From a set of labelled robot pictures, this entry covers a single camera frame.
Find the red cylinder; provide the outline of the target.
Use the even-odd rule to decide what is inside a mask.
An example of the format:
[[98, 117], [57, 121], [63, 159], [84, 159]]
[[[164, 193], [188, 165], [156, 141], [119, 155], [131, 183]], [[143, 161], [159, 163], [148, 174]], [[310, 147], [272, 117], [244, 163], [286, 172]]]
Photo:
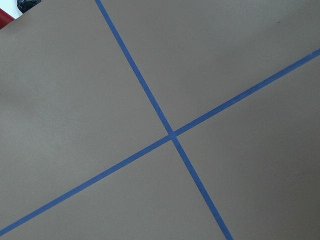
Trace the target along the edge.
[[10, 14], [0, 9], [0, 29], [3, 29], [14, 20], [15, 18], [13, 18]]

